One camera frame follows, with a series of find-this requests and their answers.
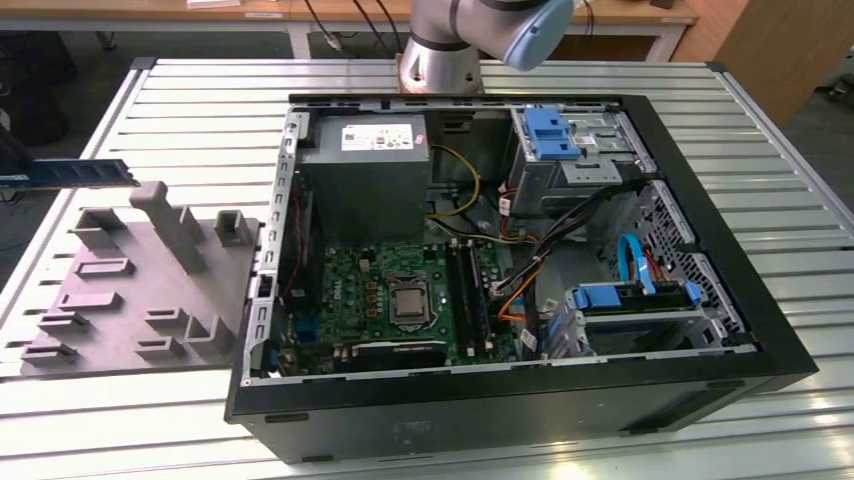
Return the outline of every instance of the slatted metal tabletop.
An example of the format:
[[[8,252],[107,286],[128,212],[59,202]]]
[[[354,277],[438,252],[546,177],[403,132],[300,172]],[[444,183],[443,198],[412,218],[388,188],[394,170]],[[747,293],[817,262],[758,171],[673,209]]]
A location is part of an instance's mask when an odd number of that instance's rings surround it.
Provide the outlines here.
[[[376,460],[286,466],[223,420],[228,371],[0,384],[0,478],[742,478],[854,473],[854,222],[726,73],[705,65],[484,63],[492,93],[650,97],[821,372],[685,430]],[[84,156],[123,158],[196,218],[263,218],[287,99],[392,92],[388,61],[160,60],[132,70]],[[15,376],[79,241],[84,207],[142,220],[128,191],[63,191],[0,295],[0,374]]]

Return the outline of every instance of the ram slot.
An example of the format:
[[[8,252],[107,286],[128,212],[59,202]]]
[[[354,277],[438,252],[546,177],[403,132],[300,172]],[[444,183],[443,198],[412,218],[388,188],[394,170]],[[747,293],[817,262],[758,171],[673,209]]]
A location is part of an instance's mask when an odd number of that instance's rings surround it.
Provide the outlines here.
[[[492,347],[488,341],[490,317],[480,270],[475,250],[470,245],[448,245],[444,252],[456,349],[460,356],[471,357],[474,353],[482,354]]]

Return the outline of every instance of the blue plastic latch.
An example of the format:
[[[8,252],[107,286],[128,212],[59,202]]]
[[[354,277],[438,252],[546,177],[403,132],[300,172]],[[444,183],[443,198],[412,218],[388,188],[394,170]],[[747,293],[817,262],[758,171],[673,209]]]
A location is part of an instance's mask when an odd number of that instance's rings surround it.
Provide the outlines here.
[[[586,308],[619,307],[622,305],[617,288],[610,285],[582,287],[573,292],[573,295],[579,310]]]
[[[582,149],[575,146],[570,126],[554,108],[526,108],[524,129],[538,160],[578,160]]]
[[[689,294],[691,305],[697,306],[703,301],[703,289],[694,282],[685,282],[685,293]]]

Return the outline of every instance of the motherboard chip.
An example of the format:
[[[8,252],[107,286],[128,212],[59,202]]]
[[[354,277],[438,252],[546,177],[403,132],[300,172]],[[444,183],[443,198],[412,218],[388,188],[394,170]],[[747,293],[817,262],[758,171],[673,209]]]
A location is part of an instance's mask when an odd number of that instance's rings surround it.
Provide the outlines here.
[[[430,306],[430,283],[420,276],[392,277],[388,281],[390,323],[404,332],[431,325],[436,314]]]
[[[396,290],[394,297],[395,315],[410,316],[424,314],[423,292],[419,289]]]

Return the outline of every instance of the wooden table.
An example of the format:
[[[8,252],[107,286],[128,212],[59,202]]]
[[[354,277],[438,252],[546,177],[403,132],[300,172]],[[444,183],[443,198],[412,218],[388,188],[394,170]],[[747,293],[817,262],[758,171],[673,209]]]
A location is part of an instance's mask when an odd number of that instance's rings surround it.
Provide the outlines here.
[[[311,0],[332,32],[370,31],[350,0]],[[362,4],[379,31],[390,32],[379,4]],[[402,31],[408,31],[410,0],[384,0]],[[671,10],[647,1],[594,0],[595,35],[655,37],[647,61],[667,61],[697,14],[683,0]],[[578,9],[567,34],[585,33],[587,13]],[[0,0],[0,30],[57,31],[276,31],[291,37],[294,57],[311,58],[308,34],[316,32],[304,0],[244,0],[240,7],[187,9],[184,0]]]

